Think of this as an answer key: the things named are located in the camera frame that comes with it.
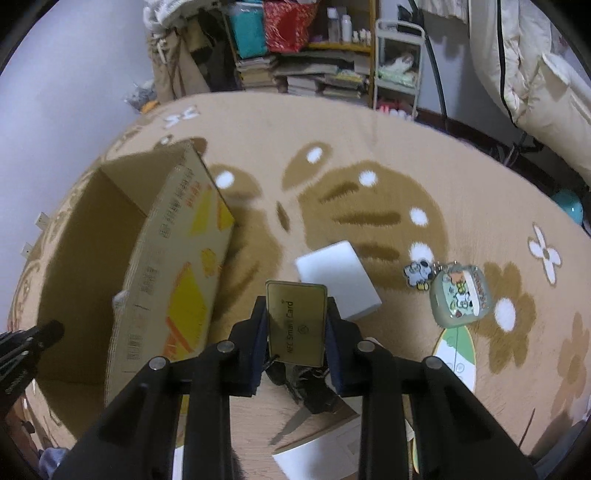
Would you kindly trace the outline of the blue jeans leg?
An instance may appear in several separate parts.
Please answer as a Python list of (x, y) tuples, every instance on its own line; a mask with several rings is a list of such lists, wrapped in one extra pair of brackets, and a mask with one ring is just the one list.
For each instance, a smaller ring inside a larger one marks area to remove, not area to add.
[(44, 480), (50, 480), (63, 459), (69, 453), (67, 448), (47, 448), (39, 451), (38, 471)]

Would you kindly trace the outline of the teal storage bag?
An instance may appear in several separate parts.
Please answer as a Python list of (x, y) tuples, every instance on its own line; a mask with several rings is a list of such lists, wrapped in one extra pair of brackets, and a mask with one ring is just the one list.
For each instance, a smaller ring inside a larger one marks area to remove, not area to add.
[(235, 2), (228, 7), (238, 56), (249, 59), (266, 55), (263, 2)]

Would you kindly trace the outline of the brown cardboard box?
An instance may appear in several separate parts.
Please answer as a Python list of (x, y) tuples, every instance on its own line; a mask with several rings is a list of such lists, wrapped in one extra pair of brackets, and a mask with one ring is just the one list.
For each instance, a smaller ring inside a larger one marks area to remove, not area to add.
[(235, 218), (191, 141), (100, 164), (52, 221), (35, 317), (63, 338), (46, 395), (111, 401), (155, 356), (204, 350)]

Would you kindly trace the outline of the white power adapter block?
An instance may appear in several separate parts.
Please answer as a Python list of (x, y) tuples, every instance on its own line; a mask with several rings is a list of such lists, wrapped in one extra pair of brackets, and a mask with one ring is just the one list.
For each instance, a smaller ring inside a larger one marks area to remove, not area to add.
[(295, 259), (304, 283), (325, 285), (339, 315), (356, 321), (382, 306), (370, 277), (349, 241), (341, 241)]

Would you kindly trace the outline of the wall socket lower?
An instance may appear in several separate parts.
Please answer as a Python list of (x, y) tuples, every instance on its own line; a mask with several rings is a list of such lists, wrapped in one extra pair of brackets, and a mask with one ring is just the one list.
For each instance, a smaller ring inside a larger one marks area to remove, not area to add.
[(29, 244), (28, 242), (25, 242), (23, 247), (21, 248), (20, 254), (24, 258), (28, 259), (29, 256), (31, 255), (32, 249), (33, 249), (33, 246), (31, 244)]

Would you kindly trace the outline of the bag of plush toys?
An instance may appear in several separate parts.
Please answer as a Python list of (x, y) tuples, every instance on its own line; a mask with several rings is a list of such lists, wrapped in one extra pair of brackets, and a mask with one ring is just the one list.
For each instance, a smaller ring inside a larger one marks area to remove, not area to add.
[(134, 90), (128, 93), (123, 101), (140, 114), (146, 114), (159, 105), (153, 80), (136, 84)]

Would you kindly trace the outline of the wall socket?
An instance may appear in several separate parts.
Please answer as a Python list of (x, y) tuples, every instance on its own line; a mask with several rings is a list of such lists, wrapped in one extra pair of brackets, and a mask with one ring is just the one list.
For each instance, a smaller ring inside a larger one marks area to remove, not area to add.
[(31, 255), (32, 249), (33, 249), (33, 246), (31, 244), (29, 244), (28, 242), (25, 242), (23, 247), (21, 248), (20, 254), (24, 258), (28, 259), (29, 256)]
[(47, 226), (49, 225), (50, 217), (45, 214), (44, 212), (40, 212), (35, 220), (35, 225), (41, 230), (44, 231)]

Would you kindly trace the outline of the white paper sheet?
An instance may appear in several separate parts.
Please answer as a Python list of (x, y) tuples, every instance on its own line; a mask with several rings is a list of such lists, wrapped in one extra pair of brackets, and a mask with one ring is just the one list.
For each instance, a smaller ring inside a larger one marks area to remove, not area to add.
[(288, 479), (346, 479), (358, 473), (362, 418), (339, 423), (277, 449), (273, 460)]

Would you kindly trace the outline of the gold smart card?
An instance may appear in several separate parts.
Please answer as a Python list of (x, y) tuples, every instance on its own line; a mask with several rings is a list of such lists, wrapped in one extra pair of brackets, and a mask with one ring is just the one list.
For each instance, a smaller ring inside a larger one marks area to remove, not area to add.
[(286, 364), (320, 368), (324, 363), (327, 308), (325, 285), (267, 281), (270, 356)]

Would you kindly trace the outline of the red patterned gift bag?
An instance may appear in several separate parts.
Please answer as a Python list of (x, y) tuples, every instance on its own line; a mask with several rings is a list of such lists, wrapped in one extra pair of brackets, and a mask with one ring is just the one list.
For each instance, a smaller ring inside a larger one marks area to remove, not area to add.
[(266, 47), (271, 53), (297, 53), (308, 45), (318, 4), (298, 1), (264, 1)]

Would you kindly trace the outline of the black key bunch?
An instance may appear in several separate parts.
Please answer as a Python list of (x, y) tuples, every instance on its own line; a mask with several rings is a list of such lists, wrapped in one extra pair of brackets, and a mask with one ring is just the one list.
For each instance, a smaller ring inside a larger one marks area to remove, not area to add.
[(263, 371), (276, 386), (287, 388), (294, 402), (301, 404), (311, 414), (334, 412), (338, 395), (327, 384), (329, 366), (321, 367), (291, 365), (279, 361), (274, 355), (263, 364)]

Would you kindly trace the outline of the green cartoon earbud case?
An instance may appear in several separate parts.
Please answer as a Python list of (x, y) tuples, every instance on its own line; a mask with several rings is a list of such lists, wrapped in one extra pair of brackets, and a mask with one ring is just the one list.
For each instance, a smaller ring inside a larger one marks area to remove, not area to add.
[(436, 323), (450, 329), (483, 319), (493, 297), (483, 270), (453, 262), (439, 267), (431, 282), (430, 302)]

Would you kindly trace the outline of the wooden bookshelf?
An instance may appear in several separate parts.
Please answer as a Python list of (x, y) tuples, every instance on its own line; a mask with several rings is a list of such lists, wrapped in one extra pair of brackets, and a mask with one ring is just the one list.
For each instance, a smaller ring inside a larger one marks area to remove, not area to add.
[[(235, 64), (242, 60), (233, 37), (228, 7), (223, 7), (226, 32), (230, 39)], [(318, 4), (318, 13), (310, 28), (308, 45), (297, 53), (276, 55), (277, 90), (256, 93), (278, 93), (301, 97), (322, 97), (370, 106), (373, 95), (375, 59), (374, 29), (376, 1), (299, 1)]]

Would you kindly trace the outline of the stack of books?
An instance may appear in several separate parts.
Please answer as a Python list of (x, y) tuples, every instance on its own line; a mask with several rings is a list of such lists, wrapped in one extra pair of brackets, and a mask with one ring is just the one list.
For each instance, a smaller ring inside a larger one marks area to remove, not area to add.
[(277, 90), (276, 75), (274, 75), (276, 65), (276, 55), (267, 55), (238, 60), (235, 67), (243, 89), (273, 91)]

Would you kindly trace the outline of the teal round object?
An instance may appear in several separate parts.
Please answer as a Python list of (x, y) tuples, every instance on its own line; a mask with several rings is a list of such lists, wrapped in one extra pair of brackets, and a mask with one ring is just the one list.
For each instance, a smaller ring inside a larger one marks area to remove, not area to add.
[(579, 226), (583, 224), (584, 209), (580, 198), (569, 189), (560, 189), (552, 200)]

